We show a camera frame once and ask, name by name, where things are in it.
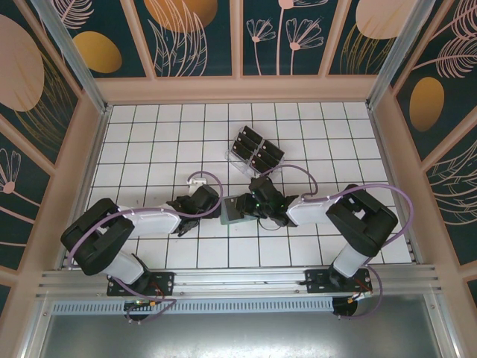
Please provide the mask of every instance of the gray floor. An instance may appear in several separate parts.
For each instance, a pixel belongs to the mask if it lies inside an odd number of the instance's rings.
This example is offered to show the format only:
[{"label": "gray floor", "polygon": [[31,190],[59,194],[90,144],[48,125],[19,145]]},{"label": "gray floor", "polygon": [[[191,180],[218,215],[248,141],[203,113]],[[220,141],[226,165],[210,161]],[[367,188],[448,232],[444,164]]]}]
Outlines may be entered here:
[{"label": "gray floor", "polygon": [[356,321],[339,321],[331,313],[165,315],[138,327],[120,316],[56,316],[42,357],[432,358],[440,354],[423,300],[414,296],[386,297],[377,314]]}]

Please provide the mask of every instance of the cable connector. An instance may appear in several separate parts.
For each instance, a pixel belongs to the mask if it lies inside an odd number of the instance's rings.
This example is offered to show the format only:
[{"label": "cable connector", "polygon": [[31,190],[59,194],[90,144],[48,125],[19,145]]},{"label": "cable connector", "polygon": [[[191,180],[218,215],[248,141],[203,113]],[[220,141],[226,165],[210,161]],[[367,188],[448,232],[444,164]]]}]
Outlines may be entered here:
[{"label": "cable connector", "polygon": [[206,178],[192,178],[192,179],[189,179],[187,181],[187,185],[189,185],[189,196],[191,196],[201,186],[207,185],[207,179]]}]

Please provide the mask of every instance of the white grid mat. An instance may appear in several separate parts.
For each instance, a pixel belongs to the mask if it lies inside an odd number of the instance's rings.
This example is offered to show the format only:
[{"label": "white grid mat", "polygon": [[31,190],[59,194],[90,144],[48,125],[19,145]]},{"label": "white grid mat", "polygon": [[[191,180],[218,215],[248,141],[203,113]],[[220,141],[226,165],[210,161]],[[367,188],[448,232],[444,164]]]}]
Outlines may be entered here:
[{"label": "white grid mat", "polygon": [[[249,179],[225,160],[229,141],[244,125],[277,144],[286,163],[309,170],[321,195],[350,183],[387,183],[364,103],[115,106],[88,207],[100,198],[129,207],[163,204],[185,195],[186,178],[201,169],[219,177],[225,195],[247,192]],[[285,195],[311,188],[303,173],[289,168],[274,183]],[[389,191],[370,192],[396,212]],[[344,244],[331,224],[266,231],[257,222],[222,226],[214,219],[202,220],[182,238],[142,236],[124,248],[151,269],[202,269],[328,265]],[[410,248],[401,237],[371,262],[409,263]]]}]

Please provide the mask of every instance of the metal bracket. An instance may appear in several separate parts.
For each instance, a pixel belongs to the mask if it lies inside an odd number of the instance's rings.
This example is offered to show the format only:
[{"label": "metal bracket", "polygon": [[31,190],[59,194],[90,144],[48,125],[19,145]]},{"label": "metal bracket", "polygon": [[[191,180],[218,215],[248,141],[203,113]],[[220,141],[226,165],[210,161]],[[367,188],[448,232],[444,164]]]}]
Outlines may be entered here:
[{"label": "metal bracket", "polygon": [[305,281],[300,285],[306,286],[308,293],[340,293],[349,292],[352,295],[363,289],[372,291],[370,272],[366,268],[360,268],[355,275],[346,281],[344,286],[337,287],[329,280],[327,269],[306,270]]},{"label": "metal bracket", "polygon": [[[174,272],[152,272],[151,277],[149,278],[149,285],[140,293],[151,297],[161,296],[162,294],[164,294],[164,296],[172,296],[174,290],[174,276]],[[106,295],[108,297],[134,296],[128,291],[125,291],[113,279],[109,279]]]}]

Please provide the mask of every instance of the black mounting plate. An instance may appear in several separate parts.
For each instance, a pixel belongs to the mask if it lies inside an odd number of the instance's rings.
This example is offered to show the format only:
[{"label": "black mounting plate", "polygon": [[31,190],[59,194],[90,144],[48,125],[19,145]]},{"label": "black mounting plate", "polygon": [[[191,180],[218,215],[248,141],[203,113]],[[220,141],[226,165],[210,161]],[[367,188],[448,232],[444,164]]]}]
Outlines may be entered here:
[{"label": "black mounting plate", "polygon": [[[125,297],[134,296],[128,291],[125,291],[116,281],[113,279],[108,280],[106,295],[109,297]],[[156,285],[160,288],[164,296],[171,296],[174,290],[174,272],[151,272],[151,278],[149,285],[142,293],[146,296],[161,297],[161,294],[157,292]]]},{"label": "black mounting plate", "polygon": [[341,288],[336,287],[329,280],[329,270],[327,268],[306,270],[305,282],[303,282],[303,284],[306,285],[306,291],[308,293],[349,293],[351,295],[353,292],[362,290],[355,279],[359,280],[370,291],[373,290],[370,272],[367,268],[360,268]]}]

